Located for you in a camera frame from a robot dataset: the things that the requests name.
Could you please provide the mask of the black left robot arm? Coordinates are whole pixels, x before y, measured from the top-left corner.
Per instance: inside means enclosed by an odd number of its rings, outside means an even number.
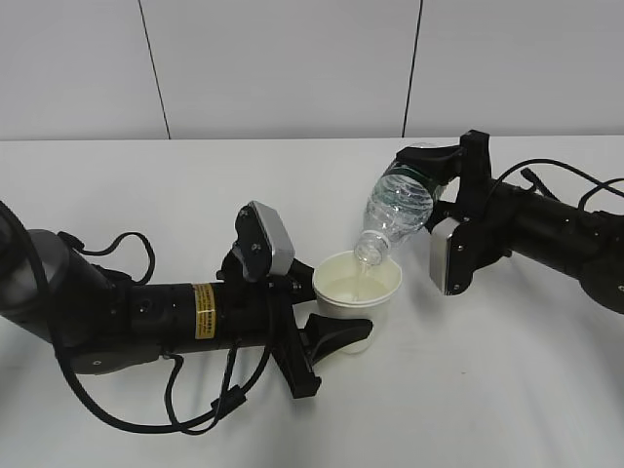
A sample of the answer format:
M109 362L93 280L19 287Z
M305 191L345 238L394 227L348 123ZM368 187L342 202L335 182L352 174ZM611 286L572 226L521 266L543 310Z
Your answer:
M314 366L366 339L372 322L313 314L299 327L293 309L315 299L313 269L295 258L283 221L252 201L238 212L235 230L214 282L154 284L92 264L92 253L67 233L32 229L51 293L45 300L23 244L3 223L1 314L48 339L48 315L56 311L62 343L79 374L119 371L168 353L262 346L292 395L311 397L321 384Z

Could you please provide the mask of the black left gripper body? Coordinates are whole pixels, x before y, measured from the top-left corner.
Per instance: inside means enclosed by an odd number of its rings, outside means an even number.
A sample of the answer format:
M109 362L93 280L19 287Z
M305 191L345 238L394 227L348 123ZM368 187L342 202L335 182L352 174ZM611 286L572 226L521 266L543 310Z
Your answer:
M291 282L285 276L269 276L250 283L233 252L226 255L216 277L217 338L228 347L261 346L262 356L242 391L249 392L273 359L295 399L316 395L321 378L313 371L304 352L303 330L296 325L290 297Z

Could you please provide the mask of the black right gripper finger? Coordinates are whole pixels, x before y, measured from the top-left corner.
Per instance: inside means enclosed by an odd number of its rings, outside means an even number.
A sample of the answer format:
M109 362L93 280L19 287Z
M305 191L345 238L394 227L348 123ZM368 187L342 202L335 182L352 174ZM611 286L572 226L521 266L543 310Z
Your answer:
M447 218L453 218L455 213L454 202L437 202L424 227L429 234L433 232L436 225Z
M463 148L453 146L408 146L396 155L396 162L415 172L427 188L447 185L459 176Z

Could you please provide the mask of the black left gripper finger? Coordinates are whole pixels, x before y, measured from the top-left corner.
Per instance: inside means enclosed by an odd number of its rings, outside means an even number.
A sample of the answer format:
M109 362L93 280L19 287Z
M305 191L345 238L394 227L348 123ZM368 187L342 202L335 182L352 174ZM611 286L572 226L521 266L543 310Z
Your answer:
M304 352L317 364L342 348L367 339L373 330L369 319L336 319L311 314L304 326Z
M314 268L294 259L288 272L288 279L291 282L290 297L292 302L309 302L316 299L313 288Z

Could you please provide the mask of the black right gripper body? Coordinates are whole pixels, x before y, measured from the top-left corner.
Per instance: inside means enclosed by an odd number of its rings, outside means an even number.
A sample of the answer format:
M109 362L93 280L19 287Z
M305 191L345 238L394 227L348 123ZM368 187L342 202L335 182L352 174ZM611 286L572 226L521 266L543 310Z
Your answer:
M451 237L452 269L471 273L507 254L502 215L490 212L488 194L493 186L489 135L471 130L460 138L465 153L459 160L459 191L452 210L458 225Z

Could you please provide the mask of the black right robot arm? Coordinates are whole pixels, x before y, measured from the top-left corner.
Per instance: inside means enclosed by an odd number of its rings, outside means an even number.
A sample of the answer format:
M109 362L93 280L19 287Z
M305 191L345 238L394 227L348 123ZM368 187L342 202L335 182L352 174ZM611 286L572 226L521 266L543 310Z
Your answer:
M406 147L393 162L428 190L459 181L455 200L435 202L424 224L429 275L439 291L464 293L477 270L517 253L575 279L593 300L621 313L623 217L585 209L599 191L614 192L615 182L583 174L592 189L567 205L530 170L532 159L492 176L488 144L488 134L472 130L457 145Z

